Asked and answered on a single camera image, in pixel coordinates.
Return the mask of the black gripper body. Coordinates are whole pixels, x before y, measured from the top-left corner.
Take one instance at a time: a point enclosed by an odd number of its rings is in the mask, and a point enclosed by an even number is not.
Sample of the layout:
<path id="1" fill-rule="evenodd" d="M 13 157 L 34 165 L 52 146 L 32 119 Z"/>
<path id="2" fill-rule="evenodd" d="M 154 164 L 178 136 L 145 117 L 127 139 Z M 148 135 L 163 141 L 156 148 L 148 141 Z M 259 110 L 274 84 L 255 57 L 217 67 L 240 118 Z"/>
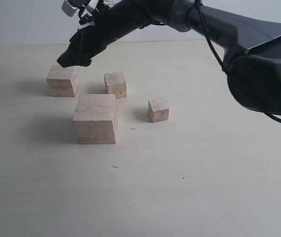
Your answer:
<path id="1" fill-rule="evenodd" d="M 152 24 L 154 3 L 153 0 L 120 0 L 111 8 L 102 10 L 93 26 L 79 25 L 69 46 L 92 59 L 108 45 Z"/>

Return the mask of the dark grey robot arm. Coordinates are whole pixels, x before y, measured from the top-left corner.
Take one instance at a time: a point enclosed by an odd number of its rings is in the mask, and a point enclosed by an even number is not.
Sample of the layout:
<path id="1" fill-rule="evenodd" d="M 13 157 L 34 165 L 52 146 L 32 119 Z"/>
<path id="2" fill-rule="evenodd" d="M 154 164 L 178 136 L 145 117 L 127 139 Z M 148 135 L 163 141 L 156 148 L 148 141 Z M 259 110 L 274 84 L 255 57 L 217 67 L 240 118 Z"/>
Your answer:
<path id="1" fill-rule="evenodd" d="M 91 64 L 106 47 L 136 29 L 163 25 L 194 30 L 224 49 L 220 62 L 229 90 L 243 107 L 281 116 L 281 23 L 257 20 L 202 4 L 199 0 L 66 0 L 68 16 L 80 28 L 57 62 L 62 67 Z"/>

